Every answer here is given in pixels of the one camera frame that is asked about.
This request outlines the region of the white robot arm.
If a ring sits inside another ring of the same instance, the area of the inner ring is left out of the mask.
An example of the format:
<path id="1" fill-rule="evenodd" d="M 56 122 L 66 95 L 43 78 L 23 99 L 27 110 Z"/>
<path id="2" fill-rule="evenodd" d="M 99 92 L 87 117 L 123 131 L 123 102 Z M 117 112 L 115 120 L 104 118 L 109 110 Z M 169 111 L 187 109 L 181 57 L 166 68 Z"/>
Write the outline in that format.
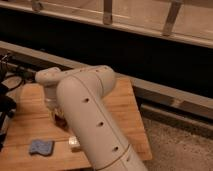
<path id="1" fill-rule="evenodd" d="M 111 67 L 52 67 L 37 72 L 35 80 L 47 108 L 62 112 L 95 171 L 148 171 L 102 101 L 115 87 Z"/>

